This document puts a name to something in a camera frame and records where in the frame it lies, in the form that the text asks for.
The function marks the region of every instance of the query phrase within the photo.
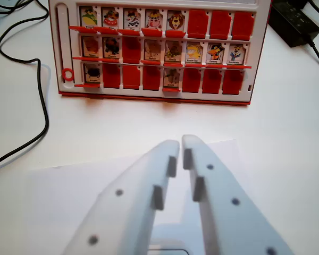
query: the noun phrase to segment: white desk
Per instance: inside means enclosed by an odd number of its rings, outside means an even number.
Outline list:
[[[309,5],[304,11],[319,25],[318,13]],[[0,17],[0,35],[11,24],[41,14],[32,3]],[[319,35],[315,44],[319,50]],[[39,144],[0,169],[1,219],[21,213],[19,202],[7,198],[24,185],[19,180],[27,171],[142,154],[191,133],[205,142],[237,139],[255,204],[296,254],[319,254],[319,63],[309,47],[291,49],[268,27],[248,107],[61,97],[49,20],[17,33],[3,50],[41,59],[51,124]],[[0,55],[0,156],[44,127],[36,77],[35,65]],[[8,182],[13,176],[17,182]],[[20,234],[21,223],[10,224],[0,228],[0,236]]]

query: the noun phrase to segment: bird character card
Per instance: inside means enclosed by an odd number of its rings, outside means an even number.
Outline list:
[[[187,42],[186,62],[201,63],[203,48],[199,42]]]
[[[210,42],[208,44],[206,63],[221,64],[223,59],[224,48],[222,44]]]
[[[246,49],[243,44],[231,44],[227,58],[228,65],[243,65]]]
[[[140,13],[136,8],[124,9],[124,29],[140,31]]]
[[[104,38],[104,58],[119,58],[119,42],[116,38]]]
[[[119,20],[119,13],[115,10],[115,8],[102,8],[102,17],[103,17],[103,27],[108,27],[112,29],[119,28],[118,20]]]
[[[102,67],[100,64],[84,64],[85,82],[100,83],[100,75]]]
[[[80,10],[80,25],[82,27],[92,28],[97,25],[97,12],[92,6],[81,6]]]
[[[165,41],[164,61],[181,62],[182,45],[178,41]]]
[[[162,18],[159,10],[145,10],[145,27],[162,30]]]
[[[163,88],[178,89],[180,83],[180,73],[175,68],[164,69]]]
[[[167,30],[182,30],[184,29],[184,15],[181,11],[168,11]]]
[[[98,39],[93,36],[81,37],[83,57],[99,57]]]
[[[161,44],[157,40],[144,40],[144,59],[161,60]]]

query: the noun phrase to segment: cartoon character picture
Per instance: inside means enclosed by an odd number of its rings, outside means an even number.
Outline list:
[[[229,46],[229,55],[227,64],[243,65],[245,59],[245,52],[243,44],[231,44]]]
[[[140,13],[137,9],[124,9],[124,29],[140,31]]]
[[[182,46],[178,41],[165,42],[165,61],[180,62],[182,55]]]
[[[82,36],[82,52],[83,57],[99,57],[98,55],[98,40],[93,36]]]
[[[119,14],[114,8],[102,8],[103,26],[112,29],[118,28]]]
[[[161,60],[161,44],[158,43],[157,40],[145,40],[145,52],[144,59],[145,60]]]
[[[93,27],[97,25],[97,12],[92,7],[80,7],[80,24],[83,27]]]
[[[207,63],[222,63],[224,48],[221,44],[215,44],[213,42],[208,44]]]
[[[164,69],[163,88],[179,88],[180,73],[177,69]]]
[[[100,64],[84,64],[85,82],[100,83]]]
[[[162,30],[162,15],[159,10],[145,11],[145,27]]]
[[[119,42],[116,38],[104,38],[104,57],[119,58]]]
[[[180,11],[168,11],[167,26],[168,30],[183,30],[184,16]]]
[[[199,42],[188,42],[186,50],[186,62],[200,63],[202,61],[202,46]]]

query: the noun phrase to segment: black power brick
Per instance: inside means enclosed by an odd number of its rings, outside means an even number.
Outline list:
[[[273,1],[268,23],[289,47],[308,44],[319,34],[319,27],[290,1]]]

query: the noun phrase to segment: printed name label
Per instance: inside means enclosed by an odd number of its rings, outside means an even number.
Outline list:
[[[240,61],[228,61],[227,63],[228,64],[241,64]]]
[[[194,63],[199,63],[199,62],[201,62],[201,60],[199,60],[199,59],[191,59],[191,58],[190,58],[190,59],[188,58],[186,61],[187,61],[187,62],[194,62]]]

